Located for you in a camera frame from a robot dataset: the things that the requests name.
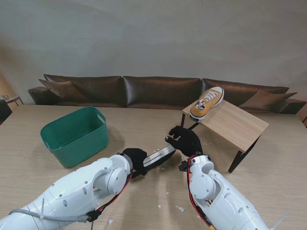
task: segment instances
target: white plastic casing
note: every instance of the white plastic casing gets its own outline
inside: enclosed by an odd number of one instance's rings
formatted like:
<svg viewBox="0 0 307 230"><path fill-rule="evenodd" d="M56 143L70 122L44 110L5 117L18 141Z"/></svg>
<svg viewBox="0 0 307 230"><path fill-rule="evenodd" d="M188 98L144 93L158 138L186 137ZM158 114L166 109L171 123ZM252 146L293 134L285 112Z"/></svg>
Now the white plastic casing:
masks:
<svg viewBox="0 0 307 230"><path fill-rule="evenodd" d="M103 198L119 193L130 173L128 160L120 155L101 158L60 178L36 200L23 207L44 215L70 218L97 208ZM0 221L0 230L57 230L72 222L51 221L22 213L12 213Z"/></svg>
<svg viewBox="0 0 307 230"><path fill-rule="evenodd" d="M194 158L190 171L190 191L217 230L268 230L258 211L205 158Z"/></svg>

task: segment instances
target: paper scrap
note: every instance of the paper scrap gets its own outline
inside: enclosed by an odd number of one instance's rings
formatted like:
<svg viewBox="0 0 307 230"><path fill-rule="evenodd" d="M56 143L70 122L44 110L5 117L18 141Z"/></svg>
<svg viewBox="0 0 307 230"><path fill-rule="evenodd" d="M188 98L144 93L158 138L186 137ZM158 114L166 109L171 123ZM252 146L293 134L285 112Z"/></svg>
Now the paper scrap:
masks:
<svg viewBox="0 0 307 230"><path fill-rule="evenodd" d="M176 207L180 210L180 211L184 211L184 210L186 210L184 207L178 207L177 205L176 205Z"/></svg>

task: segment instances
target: black robotic glove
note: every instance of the black robotic glove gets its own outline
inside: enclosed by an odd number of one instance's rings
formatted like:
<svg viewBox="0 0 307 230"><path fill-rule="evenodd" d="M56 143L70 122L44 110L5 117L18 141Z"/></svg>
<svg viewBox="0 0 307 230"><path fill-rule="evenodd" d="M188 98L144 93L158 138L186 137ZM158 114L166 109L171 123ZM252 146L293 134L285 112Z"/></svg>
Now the black robotic glove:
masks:
<svg viewBox="0 0 307 230"><path fill-rule="evenodd" d="M201 141L192 130L176 126L169 131L169 135L174 135L174 138L165 137L165 141L180 150L185 156L190 157L193 154L202 153Z"/></svg>
<svg viewBox="0 0 307 230"><path fill-rule="evenodd" d="M123 153L130 157L134 170L145 176L147 170L145 169L143 162L147 157L147 153L142 149L137 148L125 149Z"/></svg>

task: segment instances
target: sneaker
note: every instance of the sneaker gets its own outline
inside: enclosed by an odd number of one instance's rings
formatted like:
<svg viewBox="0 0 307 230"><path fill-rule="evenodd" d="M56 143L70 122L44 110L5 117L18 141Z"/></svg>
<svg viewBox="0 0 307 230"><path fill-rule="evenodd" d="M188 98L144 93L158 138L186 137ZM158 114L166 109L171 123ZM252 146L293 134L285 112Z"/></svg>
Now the sneaker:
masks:
<svg viewBox="0 0 307 230"><path fill-rule="evenodd" d="M204 92L190 110L190 118L195 122L202 121L208 112L218 106L224 97L222 87L213 87Z"/></svg>

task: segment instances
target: wire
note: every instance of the wire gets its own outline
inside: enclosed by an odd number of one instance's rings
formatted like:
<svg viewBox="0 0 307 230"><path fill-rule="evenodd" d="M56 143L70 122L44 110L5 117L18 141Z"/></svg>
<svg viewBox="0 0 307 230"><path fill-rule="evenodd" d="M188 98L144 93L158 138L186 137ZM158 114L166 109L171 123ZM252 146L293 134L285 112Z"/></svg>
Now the wire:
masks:
<svg viewBox="0 0 307 230"><path fill-rule="evenodd" d="M191 163L191 160L195 157L196 155L192 155L190 158L189 158L189 165ZM200 218L209 226L211 226L211 224L205 219L205 217L197 210L196 208L196 204L194 202L194 199L193 199L193 196L192 196L192 193L190 191L190 167L188 167L188 170L187 170L187 182L188 182L188 189L189 189L189 198L190 198L190 201L193 205L193 207L195 208L196 212L198 213L198 215L200 216Z"/></svg>
<svg viewBox="0 0 307 230"><path fill-rule="evenodd" d="M32 217L36 217L36 218L40 218L40 215L36 212L31 212L25 209L13 209L10 213L23 213L26 215L30 215ZM74 217L74 218L54 218L54 217L47 217L47 216L43 216L43 219L47 219L47 220L52 220L52 221L59 221L59 222L86 222L88 216L83 215L83 216L79 216L79 217Z"/></svg>
<svg viewBox="0 0 307 230"><path fill-rule="evenodd" d="M117 199L117 197L122 193L122 191L126 188L126 186L128 185L128 183L130 182L130 180L131 180L131 178L132 178L133 170L134 170L134 168L132 168L132 171L131 171L131 173L130 173L128 179L126 180L126 183L125 183L123 189L120 191L120 193L118 193L117 195L115 195L109 202L105 203L104 205L102 205L101 207L99 207L99 208L97 209L98 211L100 211L100 213L103 212L107 206L109 206L110 204L112 204L112 203Z"/></svg>

